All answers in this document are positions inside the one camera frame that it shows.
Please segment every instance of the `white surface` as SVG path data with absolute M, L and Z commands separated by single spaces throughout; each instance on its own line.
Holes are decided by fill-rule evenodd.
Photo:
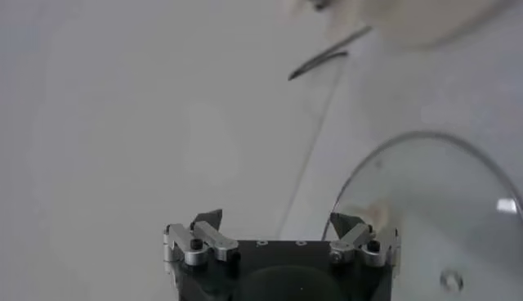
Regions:
M 523 5 L 470 34 L 413 52 L 371 33 L 351 49 L 280 237 L 320 239 L 352 169 L 386 139 L 412 130 L 459 135 L 523 191 Z
M 478 20 L 507 0 L 368 0 L 361 19 L 402 45 L 432 45 Z
M 277 235 L 337 74 L 286 81 L 322 22 L 280 13 L 2 1 L 1 300 L 174 299 L 162 229 L 204 210 L 228 235 Z

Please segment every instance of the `metal bracket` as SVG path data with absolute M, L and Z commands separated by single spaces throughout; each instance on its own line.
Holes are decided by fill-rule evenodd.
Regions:
M 238 258 L 238 241 L 223 236 L 208 222 L 196 222 L 193 234 L 214 250 L 217 260 L 228 262 Z
M 354 253 L 363 244 L 367 244 L 372 239 L 372 234 L 368 225 L 358 223 L 341 239 L 331 241 L 330 258 L 335 264 L 349 263 L 354 258 Z
M 383 267 L 388 264 L 398 267 L 400 263 L 400 235 L 394 227 L 383 229 L 375 239 L 376 245 L 361 247 L 361 253 L 366 265 L 370 267 Z
M 189 266 L 207 263 L 208 247 L 180 223 L 169 225 L 163 233 L 163 261 L 173 262 L 176 249 L 184 254 L 184 261 Z

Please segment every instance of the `aluminum part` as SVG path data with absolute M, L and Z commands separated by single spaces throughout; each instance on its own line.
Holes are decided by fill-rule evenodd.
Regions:
M 168 226 L 168 246 L 174 250 L 178 248 L 184 254 L 184 261 L 190 266 L 199 266 L 208 261 L 208 247 L 203 245 L 201 249 L 191 249 L 191 241 L 196 239 L 182 224 Z
M 223 236 L 208 222 L 195 223 L 193 234 L 214 249 L 214 256 L 217 260 L 227 262 L 238 253 L 238 241 Z
M 334 261 L 340 263 L 349 263 L 354 258 L 354 252 L 371 238 L 369 226 L 364 223 L 355 225 L 340 240 L 330 242 L 331 259 L 336 259 Z

